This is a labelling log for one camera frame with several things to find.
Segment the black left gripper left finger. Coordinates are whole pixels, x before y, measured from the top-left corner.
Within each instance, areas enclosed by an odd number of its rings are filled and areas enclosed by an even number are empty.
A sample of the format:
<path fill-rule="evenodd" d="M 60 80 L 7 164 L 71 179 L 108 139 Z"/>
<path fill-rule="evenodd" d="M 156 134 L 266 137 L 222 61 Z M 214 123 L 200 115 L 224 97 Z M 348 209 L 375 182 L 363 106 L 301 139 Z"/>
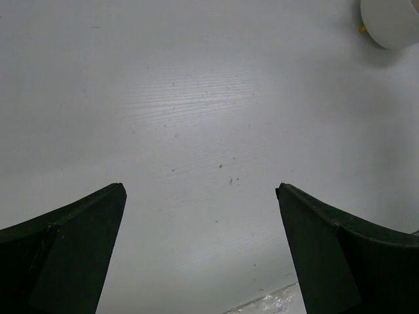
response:
<path fill-rule="evenodd" d="M 121 183 L 1 230 L 2 313 L 95 313 L 126 205 Z"/>

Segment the white round divided container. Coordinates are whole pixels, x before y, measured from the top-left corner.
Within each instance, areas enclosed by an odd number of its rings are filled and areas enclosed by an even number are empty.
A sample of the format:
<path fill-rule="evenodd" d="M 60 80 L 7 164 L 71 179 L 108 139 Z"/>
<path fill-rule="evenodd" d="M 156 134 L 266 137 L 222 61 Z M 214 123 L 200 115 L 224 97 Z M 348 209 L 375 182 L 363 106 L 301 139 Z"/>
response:
<path fill-rule="evenodd" d="M 381 47 L 402 50 L 418 43 L 418 1 L 361 0 L 366 32 Z"/>

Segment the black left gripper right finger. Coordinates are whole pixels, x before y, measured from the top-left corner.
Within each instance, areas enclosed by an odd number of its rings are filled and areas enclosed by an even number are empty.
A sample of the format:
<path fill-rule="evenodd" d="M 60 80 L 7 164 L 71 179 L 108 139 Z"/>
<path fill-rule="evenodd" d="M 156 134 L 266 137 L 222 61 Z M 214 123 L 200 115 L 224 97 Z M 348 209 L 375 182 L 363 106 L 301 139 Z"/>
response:
<path fill-rule="evenodd" d="M 291 184 L 276 196 L 307 313 L 418 312 L 418 233 L 379 226 Z"/>

